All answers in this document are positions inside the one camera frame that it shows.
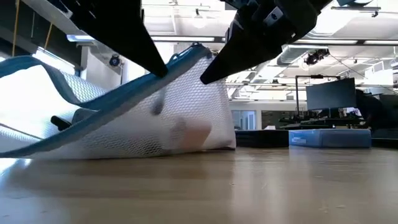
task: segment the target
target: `security camera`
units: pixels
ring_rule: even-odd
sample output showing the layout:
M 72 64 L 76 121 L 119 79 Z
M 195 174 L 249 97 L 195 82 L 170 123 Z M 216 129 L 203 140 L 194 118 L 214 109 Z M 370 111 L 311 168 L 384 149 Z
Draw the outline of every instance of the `security camera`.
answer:
M 118 55 L 118 54 L 112 55 L 111 60 L 109 60 L 109 64 L 110 64 L 112 67 L 117 67 L 117 66 L 119 66 L 119 65 L 120 65 L 120 58 L 119 58 L 119 55 Z

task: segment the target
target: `white mesh bag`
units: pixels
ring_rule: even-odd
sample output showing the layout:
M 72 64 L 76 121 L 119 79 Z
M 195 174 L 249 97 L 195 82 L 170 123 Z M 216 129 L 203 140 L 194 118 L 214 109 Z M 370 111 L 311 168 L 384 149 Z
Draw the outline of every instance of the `white mesh bag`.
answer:
M 102 159 L 235 148 L 224 80 L 209 85 L 200 81 L 200 75 L 213 60 L 209 54 L 208 49 L 196 46 L 179 56 L 179 62 L 169 67 L 166 77 L 133 80 L 139 83 L 136 90 L 121 86 L 126 91 L 104 93 L 84 80 L 66 77 L 68 87 L 80 102 L 65 97 L 58 86 L 56 93 L 62 95 L 63 111 L 53 115 L 60 113 L 71 121 L 70 114 L 78 108 L 97 110 L 70 128 L 43 139 L 29 128 L 21 131 L 21 126 L 0 125 L 0 156 Z M 92 103 L 93 98 L 101 97 L 105 102 Z

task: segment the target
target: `computer monitor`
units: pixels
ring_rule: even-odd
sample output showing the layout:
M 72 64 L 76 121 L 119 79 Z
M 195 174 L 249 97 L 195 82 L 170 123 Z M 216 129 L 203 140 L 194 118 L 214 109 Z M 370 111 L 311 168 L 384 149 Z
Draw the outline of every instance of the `computer monitor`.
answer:
M 307 86 L 306 91 L 308 110 L 356 107 L 354 78 Z

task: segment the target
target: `wooden table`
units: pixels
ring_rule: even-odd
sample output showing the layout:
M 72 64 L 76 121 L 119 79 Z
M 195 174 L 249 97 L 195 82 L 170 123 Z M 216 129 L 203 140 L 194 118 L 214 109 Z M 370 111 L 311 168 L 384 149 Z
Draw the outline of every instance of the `wooden table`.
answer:
M 398 151 L 0 159 L 0 223 L 398 222 Z

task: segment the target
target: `blue box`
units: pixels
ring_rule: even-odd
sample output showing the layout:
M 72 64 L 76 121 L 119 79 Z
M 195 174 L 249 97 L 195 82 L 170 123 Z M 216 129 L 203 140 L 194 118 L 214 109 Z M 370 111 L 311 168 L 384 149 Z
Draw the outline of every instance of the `blue box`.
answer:
M 289 131 L 289 145 L 303 147 L 370 148 L 372 137 L 367 129 L 311 129 Z

